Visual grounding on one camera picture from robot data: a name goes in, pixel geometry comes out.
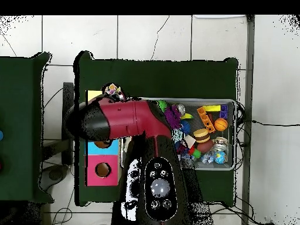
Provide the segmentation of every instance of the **toy hamburger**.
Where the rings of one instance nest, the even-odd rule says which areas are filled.
[[[196,130],[194,132],[194,137],[198,143],[204,143],[210,139],[209,132],[205,128]]]

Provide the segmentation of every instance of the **dark green panel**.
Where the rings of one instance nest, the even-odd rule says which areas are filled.
[[[41,163],[41,80],[50,54],[0,57],[0,200],[52,202],[38,188]]]
[[[80,102],[86,90],[100,90],[107,83],[117,83],[135,97],[226,98],[236,99],[236,59],[223,62],[91,60],[85,52],[80,65]],[[118,187],[84,186],[84,149],[80,149],[81,202],[110,202],[119,197]],[[233,202],[234,171],[198,171],[204,201]]]

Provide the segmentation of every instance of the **orange basketball toy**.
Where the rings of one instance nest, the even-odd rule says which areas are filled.
[[[228,122],[224,118],[219,118],[214,122],[214,128],[218,131],[224,131],[228,127]]]

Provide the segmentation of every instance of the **metal tray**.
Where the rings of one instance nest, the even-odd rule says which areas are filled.
[[[190,119],[189,124],[191,127],[191,134],[194,131],[200,128],[205,128],[202,120],[200,119],[197,109],[204,105],[220,105],[227,104],[228,105],[228,116],[227,121],[229,127],[221,132],[216,131],[214,134],[210,134],[211,139],[215,139],[216,137],[224,137],[229,142],[229,149],[227,151],[228,161],[224,164],[218,164],[212,162],[210,164],[205,164],[200,160],[197,160],[193,163],[192,168],[195,170],[207,170],[207,171],[229,171],[234,169],[236,165],[236,116],[237,116],[237,108],[236,102],[234,100],[228,99],[198,99],[198,98],[142,98],[144,100],[165,100],[170,104],[183,104],[185,106],[186,113],[191,114],[194,119]],[[219,117],[219,112],[211,112],[213,114],[213,119],[216,120]]]

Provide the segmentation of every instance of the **yellow toy block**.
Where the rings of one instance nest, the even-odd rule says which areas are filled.
[[[205,111],[221,111],[221,106],[220,105],[210,105],[210,106],[202,106]]]
[[[99,95],[102,95],[102,91],[87,91],[87,101],[90,101]]]

